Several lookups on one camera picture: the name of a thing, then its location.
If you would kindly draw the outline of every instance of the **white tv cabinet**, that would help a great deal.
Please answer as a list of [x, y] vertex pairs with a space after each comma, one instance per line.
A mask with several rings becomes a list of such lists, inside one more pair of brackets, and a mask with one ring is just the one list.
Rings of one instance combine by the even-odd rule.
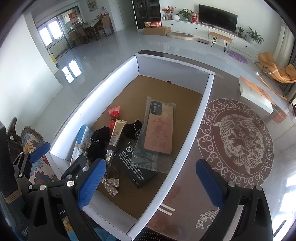
[[[204, 39], [210, 42], [212, 42], [213, 36], [210, 36], [209, 33], [219, 33], [232, 39], [232, 43], [228, 46], [230, 50], [233, 50], [250, 60], [255, 60], [258, 54], [258, 48], [255, 45], [252, 45], [248, 41], [241, 39], [236, 35], [230, 34], [217, 28], [180, 20], [162, 20], [162, 26], [171, 27], [173, 32], [192, 34], [195, 38]], [[217, 39], [216, 44], [224, 46], [224, 40]]]

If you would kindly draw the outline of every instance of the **metal bolt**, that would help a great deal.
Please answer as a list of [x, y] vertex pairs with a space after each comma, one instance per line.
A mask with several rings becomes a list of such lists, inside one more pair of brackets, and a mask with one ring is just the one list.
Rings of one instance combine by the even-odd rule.
[[256, 185], [256, 189], [257, 189], [258, 191], [262, 191], [262, 187], [261, 187], [260, 185]]
[[45, 188], [46, 188], [46, 186], [45, 186], [44, 184], [41, 185], [41, 186], [39, 187], [39, 189], [40, 189], [41, 191], [43, 191]]
[[227, 184], [230, 187], [235, 187], [235, 182], [234, 181], [229, 181]]
[[75, 184], [74, 181], [68, 181], [68, 182], [67, 182], [67, 186], [68, 186], [68, 187], [72, 187], [74, 184]]

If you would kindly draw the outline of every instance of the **floral fabric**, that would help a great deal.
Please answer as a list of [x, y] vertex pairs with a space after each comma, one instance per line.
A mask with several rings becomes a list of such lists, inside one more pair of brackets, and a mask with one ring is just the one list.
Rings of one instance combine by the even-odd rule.
[[[34, 151], [44, 143], [43, 137], [30, 127], [25, 127], [21, 134], [24, 153]], [[45, 183], [58, 180], [54, 174], [46, 156], [42, 156], [37, 162], [32, 164], [30, 182]]]

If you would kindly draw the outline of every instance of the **gold tube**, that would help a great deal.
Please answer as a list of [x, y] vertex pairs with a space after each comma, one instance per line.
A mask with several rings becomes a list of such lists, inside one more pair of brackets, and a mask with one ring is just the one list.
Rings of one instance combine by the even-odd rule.
[[[116, 120], [115, 121], [115, 125], [114, 125], [113, 131], [112, 131], [109, 146], [116, 147], [116, 145], [117, 145], [117, 143], [119, 141], [119, 137], [121, 135], [121, 132], [122, 132], [123, 127], [126, 124], [126, 122], [127, 122], [126, 120]], [[105, 160], [106, 160], [106, 163], [109, 164], [109, 165], [110, 165], [110, 163], [112, 161], [113, 154], [114, 154], [114, 151], [108, 149], [108, 147], [107, 147], [107, 153], [106, 153]]]

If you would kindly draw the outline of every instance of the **cabinet drawer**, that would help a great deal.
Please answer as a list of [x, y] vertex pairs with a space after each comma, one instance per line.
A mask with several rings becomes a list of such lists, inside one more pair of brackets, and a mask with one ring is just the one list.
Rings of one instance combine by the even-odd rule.
[[256, 46], [248, 43], [247, 41], [240, 39], [240, 38], [235, 38], [234, 43], [233, 43], [233, 48], [237, 49], [248, 56], [252, 57], [253, 59], [256, 58], [256, 55], [258, 53], [258, 49]]
[[185, 23], [181, 21], [162, 20], [162, 26], [171, 27], [172, 31], [184, 33]]
[[187, 34], [194, 34], [194, 35], [201, 36], [204, 38], [209, 37], [209, 28], [206, 26], [199, 25], [199, 24], [185, 23], [184, 32]]
[[[220, 30], [217, 30], [217, 29], [213, 29], [213, 28], [210, 28], [209, 33], [210, 32], [221, 34], [221, 35], [223, 35], [225, 37], [231, 38], [232, 41], [233, 41], [233, 36], [231, 34], [228, 34], [228, 33], [225, 33], [223, 31], [220, 31]], [[223, 39], [217, 38], [216, 41], [224, 44], [224, 40]]]

